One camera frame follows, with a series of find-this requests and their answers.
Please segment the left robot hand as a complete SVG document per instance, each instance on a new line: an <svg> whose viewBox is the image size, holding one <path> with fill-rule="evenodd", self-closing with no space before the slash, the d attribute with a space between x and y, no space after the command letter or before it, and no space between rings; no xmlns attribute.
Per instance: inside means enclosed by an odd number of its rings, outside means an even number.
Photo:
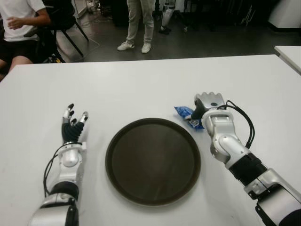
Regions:
<svg viewBox="0 0 301 226"><path fill-rule="evenodd" d="M76 118L72 119L74 115L73 108L74 104L70 104L63 113L61 134L64 144L69 142L77 143L88 120L88 112L84 112L79 120Z"/></svg>

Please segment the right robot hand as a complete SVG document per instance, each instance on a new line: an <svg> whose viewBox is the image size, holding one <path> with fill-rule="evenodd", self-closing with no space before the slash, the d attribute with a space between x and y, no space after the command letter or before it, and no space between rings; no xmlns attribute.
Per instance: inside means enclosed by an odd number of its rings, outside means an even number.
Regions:
<svg viewBox="0 0 301 226"><path fill-rule="evenodd" d="M201 119L202 116L213 108L217 108L225 104L223 97L220 93L205 93L196 94L194 97L196 109L191 114L193 120Z"/></svg>

